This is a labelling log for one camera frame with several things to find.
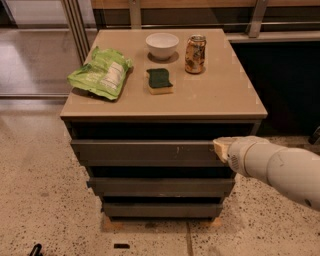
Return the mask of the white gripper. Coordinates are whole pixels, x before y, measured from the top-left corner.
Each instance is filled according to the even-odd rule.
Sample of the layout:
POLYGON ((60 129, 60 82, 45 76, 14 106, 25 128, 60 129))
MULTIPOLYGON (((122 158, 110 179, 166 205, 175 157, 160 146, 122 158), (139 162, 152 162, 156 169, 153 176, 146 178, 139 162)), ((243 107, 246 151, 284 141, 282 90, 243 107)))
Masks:
POLYGON ((228 162, 236 173, 248 177, 245 168, 245 157, 248 150, 256 144, 267 144, 268 140, 256 136, 220 137, 213 140, 214 150, 222 163, 228 162))

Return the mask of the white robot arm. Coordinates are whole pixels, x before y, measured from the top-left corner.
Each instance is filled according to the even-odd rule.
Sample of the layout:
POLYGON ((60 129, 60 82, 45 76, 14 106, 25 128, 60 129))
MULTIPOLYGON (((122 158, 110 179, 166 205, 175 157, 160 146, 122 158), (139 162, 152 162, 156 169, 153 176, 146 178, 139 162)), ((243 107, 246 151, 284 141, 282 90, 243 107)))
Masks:
POLYGON ((220 137, 215 153, 234 172, 255 178, 286 198, 320 211, 320 156, 257 136, 220 137))

